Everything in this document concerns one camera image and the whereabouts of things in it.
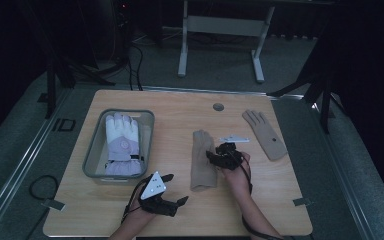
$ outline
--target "plastic bin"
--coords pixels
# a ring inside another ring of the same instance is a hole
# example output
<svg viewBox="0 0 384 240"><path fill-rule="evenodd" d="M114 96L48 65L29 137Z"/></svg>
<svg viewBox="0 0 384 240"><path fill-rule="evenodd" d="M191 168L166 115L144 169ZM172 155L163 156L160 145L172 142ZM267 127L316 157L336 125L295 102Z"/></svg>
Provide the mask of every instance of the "plastic bin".
<svg viewBox="0 0 384 240"><path fill-rule="evenodd" d="M108 115L119 112L129 115L138 122L139 129L139 159L141 173L136 175L106 175L105 164L108 161L108 147L105 130L105 120ZM149 110L107 109L101 113L93 133L92 141L83 162L83 172L99 184L124 183L135 185L148 169L149 154L154 130L154 114Z"/></svg>

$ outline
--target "white metal stand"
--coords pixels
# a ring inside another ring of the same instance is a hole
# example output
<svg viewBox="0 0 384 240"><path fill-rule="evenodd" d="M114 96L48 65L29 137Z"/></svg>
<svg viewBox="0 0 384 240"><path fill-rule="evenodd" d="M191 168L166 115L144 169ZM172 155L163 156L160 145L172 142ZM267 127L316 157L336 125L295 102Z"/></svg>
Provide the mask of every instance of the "white metal stand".
<svg viewBox="0 0 384 240"><path fill-rule="evenodd" d="M257 82L264 81L263 69L261 67L260 55L264 40L270 26L274 7L270 7L264 21L217 18L188 15L188 1L183 1L183 36L182 49L180 52L178 76L186 76L186 65L188 58L188 32L203 32L216 34L231 34L241 36L259 37L256 50L251 51L251 58L254 65L255 77Z"/></svg>

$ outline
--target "desk leg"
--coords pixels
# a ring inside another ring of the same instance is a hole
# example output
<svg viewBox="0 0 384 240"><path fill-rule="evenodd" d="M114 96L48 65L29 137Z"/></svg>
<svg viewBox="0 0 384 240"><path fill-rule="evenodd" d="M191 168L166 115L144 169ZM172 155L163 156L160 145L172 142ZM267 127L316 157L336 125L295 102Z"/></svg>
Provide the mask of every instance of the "desk leg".
<svg viewBox="0 0 384 240"><path fill-rule="evenodd" d="M183 33L182 33L182 50L180 50L179 77L186 76L186 65L188 62L188 1L183 1Z"/></svg>
<svg viewBox="0 0 384 240"><path fill-rule="evenodd" d="M267 37L267 32L269 30L270 21L273 16L274 7L270 7L264 21L264 26L261 29L260 41L258 42L258 47L256 50L251 51L252 63L254 64L254 72L257 82L264 82L263 69L260 62L261 49L263 48L264 40Z"/></svg>

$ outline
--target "gray carpet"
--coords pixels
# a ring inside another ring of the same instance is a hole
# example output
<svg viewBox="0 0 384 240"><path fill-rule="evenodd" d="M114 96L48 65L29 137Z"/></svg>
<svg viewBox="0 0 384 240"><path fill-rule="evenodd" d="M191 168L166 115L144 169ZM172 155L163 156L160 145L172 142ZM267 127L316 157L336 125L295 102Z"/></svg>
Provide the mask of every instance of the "gray carpet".
<svg viewBox="0 0 384 240"><path fill-rule="evenodd" d="M136 43L143 52L139 73L145 90L180 88L188 91L195 89L263 93L278 90L294 82L315 44L314 41L305 39L286 41L282 38L269 38L266 40L261 56L266 82L260 84L254 80L249 53L249 50L255 46L255 39L246 39L234 45L213 46L211 49L206 44L190 41L187 76L184 78L177 77L180 56L179 38L164 41L163 48L152 45L152 42L146 39L138 40ZM132 49L130 55L132 67L136 69L140 62L139 51ZM122 69L109 74L106 78L117 83L111 88L128 89L128 76L128 70ZM29 186L42 175L50 174L61 179L93 94L97 89L103 88L93 82L79 81L73 90L59 89L60 98L65 96L65 101L60 105L54 118L44 120L46 104L38 103L37 99L46 90L45 86L44 75L30 86L0 128L1 191L20 159L23 159L23 154L29 145L34 142L36 133L41 131L42 124L51 127L40 151L37 151L37 155L34 156L34 161L24 180L16 188L12 201L0 219L0 239L27 239L28 236L30 239L48 239L42 233L43 219L41 220L46 209L40 205L40 200L30 196ZM305 90L306 86L291 94L303 94ZM332 120L330 125L335 133L327 137L318 126L314 111L302 100L282 98L273 100L273 106L302 193L313 202L308 206L314 227L312 237L321 240L366 239L361 236L361 227L356 225L358 221L350 211L349 200L346 198L347 192L341 185L335 165L337 156L332 154L330 144L331 140L336 143L335 149L341 149L337 153L341 157L345 151L345 154L348 153L351 156L350 159L356 159L357 162L370 161L364 146L361 146L358 134L352 132L352 124L337 108L333 108L335 116L342 117ZM76 125L72 132L57 129L52 131L56 119L75 120ZM350 143L344 146L343 143L347 141ZM372 168L368 166L365 170L370 173ZM361 184L362 179L352 179L352 173L345 173L351 182ZM35 189L37 193L45 196L52 194L54 190L49 179L42 181L38 186ZM367 186L362 185L360 190L363 191L366 188ZM357 196L364 198L364 193L357 192ZM375 203L372 200L368 204L370 206ZM379 216L377 211L381 209L384 208L372 208L372 211L376 212L371 213L370 216ZM375 227L384 227L381 221L383 219L374 218L370 219L374 229L372 234L376 239L384 239L384 231ZM310 236L295 237L295 239L310 239Z"/></svg>

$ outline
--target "white glove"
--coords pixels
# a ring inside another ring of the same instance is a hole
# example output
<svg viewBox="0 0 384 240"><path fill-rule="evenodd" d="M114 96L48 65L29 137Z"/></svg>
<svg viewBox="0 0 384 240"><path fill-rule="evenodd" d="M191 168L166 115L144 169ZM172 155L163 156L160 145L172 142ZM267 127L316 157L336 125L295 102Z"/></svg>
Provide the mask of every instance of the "white glove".
<svg viewBox="0 0 384 240"><path fill-rule="evenodd" d="M115 113L106 118L108 164L110 175L134 175L141 172L139 162L139 129L130 116Z"/></svg>

